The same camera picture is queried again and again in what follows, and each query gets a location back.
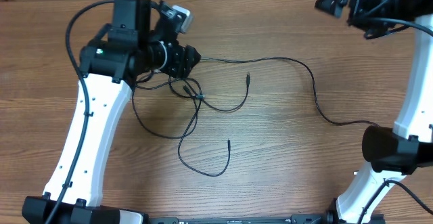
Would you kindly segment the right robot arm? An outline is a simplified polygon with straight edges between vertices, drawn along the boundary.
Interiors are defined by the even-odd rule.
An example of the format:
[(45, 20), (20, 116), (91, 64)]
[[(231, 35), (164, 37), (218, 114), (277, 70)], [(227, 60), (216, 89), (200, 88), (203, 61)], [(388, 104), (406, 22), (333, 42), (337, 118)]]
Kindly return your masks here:
[(432, 166), (432, 0), (316, 0), (315, 8), (377, 39), (415, 29), (405, 100), (393, 127), (370, 123), (362, 140), (365, 159), (347, 190), (316, 223), (384, 223), (373, 212), (386, 194), (418, 168)]

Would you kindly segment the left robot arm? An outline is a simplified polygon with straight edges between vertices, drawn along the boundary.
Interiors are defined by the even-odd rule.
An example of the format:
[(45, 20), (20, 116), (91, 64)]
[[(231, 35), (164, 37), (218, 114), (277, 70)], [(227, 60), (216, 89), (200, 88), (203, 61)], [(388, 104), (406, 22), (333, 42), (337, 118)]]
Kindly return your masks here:
[(114, 134), (137, 77), (161, 72), (188, 77), (200, 61), (179, 34), (192, 13), (164, 1), (111, 0), (104, 24), (72, 61), (78, 76), (74, 116), (64, 149), (41, 196), (29, 196), (22, 216), (29, 223), (147, 223), (146, 214), (102, 205), (106, 163)]

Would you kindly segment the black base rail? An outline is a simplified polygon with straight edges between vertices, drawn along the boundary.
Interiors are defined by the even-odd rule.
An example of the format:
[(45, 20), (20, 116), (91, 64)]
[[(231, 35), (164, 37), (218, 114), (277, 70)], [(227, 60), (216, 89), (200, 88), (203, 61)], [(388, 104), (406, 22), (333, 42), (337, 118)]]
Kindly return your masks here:
[(149, 218), (148, 224), (344, 224), (331, 213), (293, 214), (289, 217), (248, 217), (248, 218), (209, 218), (178, 219), (175, 217)]

